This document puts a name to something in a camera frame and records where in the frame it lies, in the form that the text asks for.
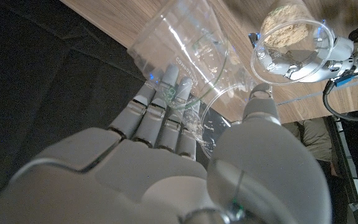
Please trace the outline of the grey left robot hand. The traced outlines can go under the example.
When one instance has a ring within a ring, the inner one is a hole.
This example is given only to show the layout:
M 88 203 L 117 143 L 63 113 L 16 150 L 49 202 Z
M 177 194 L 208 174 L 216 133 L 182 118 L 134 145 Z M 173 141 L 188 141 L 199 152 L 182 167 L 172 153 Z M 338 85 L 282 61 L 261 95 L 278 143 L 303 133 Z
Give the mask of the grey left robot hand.
M 272 47 L 262 39 L 251 57 L 255 76 L 271 85 L 314 83 L 338 77 L 352 68 L 353 42 L 319 27 L 286 47 Z

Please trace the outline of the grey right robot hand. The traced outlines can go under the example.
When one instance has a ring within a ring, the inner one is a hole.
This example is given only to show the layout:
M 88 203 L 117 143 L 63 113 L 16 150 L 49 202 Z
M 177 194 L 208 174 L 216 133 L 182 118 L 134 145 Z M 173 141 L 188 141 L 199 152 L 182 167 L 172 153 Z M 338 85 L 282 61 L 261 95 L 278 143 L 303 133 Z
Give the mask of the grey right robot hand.
M 46 149 L 0 195 L 0 223 L 330 223 L 315 158 L 279 122 L 270 85 L 208 167 L 99 128 Z

